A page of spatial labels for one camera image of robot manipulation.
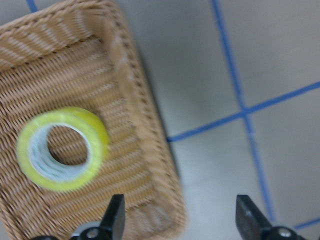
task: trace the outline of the packing tape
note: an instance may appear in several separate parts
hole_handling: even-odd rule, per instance
[[[65,165],[50,154],[47,137],[53,127],[78,132],[87,148],[86,161]],[[35,184],[58,192],[76,190],[97,173],[109,150],[109,137],[102,121],[79,107],[65,107],[33,118],[21,131],[16,156],[23,173]]]

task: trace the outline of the tape hole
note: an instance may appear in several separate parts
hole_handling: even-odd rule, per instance
[[[47,137],[49,152],[61,164],[83,164],[88,155],[86,142],[75,130],[66,126],[55,126]]]

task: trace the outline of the tiled floor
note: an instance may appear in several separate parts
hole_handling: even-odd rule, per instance
[[[39,10],[55,2],[35,0]],[[237,194],[318,239],[320,3],[117,2],[181,174],[190,220],[179,240],[239,240]],[[0,1],[2,24],[29,12]]]

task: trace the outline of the yellow tape roll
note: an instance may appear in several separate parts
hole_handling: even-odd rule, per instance
[[[52,157],[47,137],[56,126],[71,128],[83,137],[87,147],[85,163],[65,165]],[[96,115],[79,107],[65,107],[33,118],[20,133],[16,155],[20,168],[35,184],[66,192],[82,187],[98,173],[109,142],[107,130]]]

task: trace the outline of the wicker basket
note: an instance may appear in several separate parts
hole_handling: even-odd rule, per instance
[[[15,156],[32,117],[75,106],[99,116],[111,138],[98,176],[72,192],[29,181]],[[109,0],[69,0],[0,27],[0,208],[12,240],[67,240],[101,219],[113,194],[125,194],[125,240],[170,239],[186,221],[172,156],[131,35]],[[86,158],[74,131],[56,128],[50,151],[65,164]]]

